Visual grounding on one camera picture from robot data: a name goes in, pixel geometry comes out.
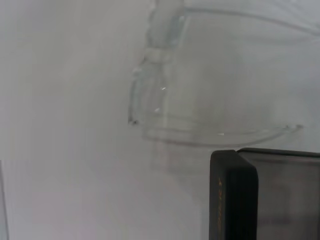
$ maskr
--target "clear plastic container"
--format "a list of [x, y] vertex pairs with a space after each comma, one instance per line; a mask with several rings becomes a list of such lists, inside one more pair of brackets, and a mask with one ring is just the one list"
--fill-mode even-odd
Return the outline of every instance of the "clear plastic container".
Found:
[[320, 3], [157, 0], [129, 122], [152, 140], [249, 146], [313, 128]]

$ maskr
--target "white background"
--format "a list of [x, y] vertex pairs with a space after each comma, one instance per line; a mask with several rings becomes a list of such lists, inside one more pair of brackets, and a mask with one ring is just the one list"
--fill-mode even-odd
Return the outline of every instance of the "white background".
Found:
[[1, 3], [0, 159], [11, 240], [208, 237], [207, 210], [175, 174], [151, 167], [153, 144], [127, 123], [149, 8], [148, 0]]

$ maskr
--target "white surface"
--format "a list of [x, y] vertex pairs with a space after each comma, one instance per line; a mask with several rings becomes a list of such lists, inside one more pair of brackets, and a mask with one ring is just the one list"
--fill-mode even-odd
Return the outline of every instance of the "white surface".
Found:
[[10, 2], [0, 26], [10, 239], [200, 239], [200, 204], [151, 169], [152, 145], [127, 124], [149, 1]]

